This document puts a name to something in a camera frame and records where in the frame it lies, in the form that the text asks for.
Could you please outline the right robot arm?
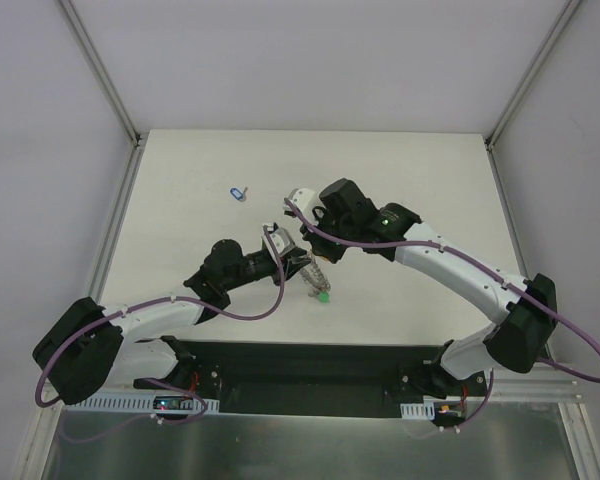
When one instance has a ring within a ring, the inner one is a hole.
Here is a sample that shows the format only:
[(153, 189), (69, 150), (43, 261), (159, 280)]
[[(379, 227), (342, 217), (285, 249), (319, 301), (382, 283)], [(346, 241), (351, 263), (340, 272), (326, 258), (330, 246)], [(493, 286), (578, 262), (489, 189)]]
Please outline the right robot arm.
[(319, 193), (294, 190), (285, 212), (305, 219), (300, 232), (314, 254), (337, 263), (356, 246), (432, 278), (486, 316), (489, 326), (447, 341), (430, 363), (410, 373), (413, 388), (424, 395), (444, 399), (471, 375), (495, 366), (525, 374), (555, 330), (557, 322), (547, 313), (557, 306), (551, 279), (479, 267), (418, 214), (394, 202), (376, 207), (349, 179)]

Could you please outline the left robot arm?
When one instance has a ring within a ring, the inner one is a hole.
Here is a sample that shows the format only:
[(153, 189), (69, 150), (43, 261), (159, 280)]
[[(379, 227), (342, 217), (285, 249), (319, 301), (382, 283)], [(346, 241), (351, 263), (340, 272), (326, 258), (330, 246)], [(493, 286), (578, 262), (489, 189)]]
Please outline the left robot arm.
[[(265, 278), (283, 290), (310, 262), (309, 253), (278, 229), (264, 234), (261, 248), (249, 254), (235, 240), (216, 242), (182, 291), (112, 309), (91, 297), (74, 301), (32, 352), (41, 369), (36, 405), (75, 405), (106, 383), (141, 380), (189, 388), (192, 367), (162, 334), (216, 316), (244, 321), (246, 315), (227, 309), (230, 291)], [(56, 391), (55, 400), (44, 399), (46, 384)]]

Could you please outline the metal disc with keyrings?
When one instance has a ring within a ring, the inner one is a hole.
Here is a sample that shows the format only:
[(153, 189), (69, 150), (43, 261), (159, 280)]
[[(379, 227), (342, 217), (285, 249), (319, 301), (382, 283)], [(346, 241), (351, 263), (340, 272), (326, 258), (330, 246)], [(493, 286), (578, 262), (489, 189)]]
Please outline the metal disc with keyrings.
[(309, 263), (300, 270), (300, 275), (303, 281), (309, 286), (309, 296), (318, 298), (322, 294), (329, 294), (331, 284), (318, 265), (316, 257), (309, 252), (308, 259)]

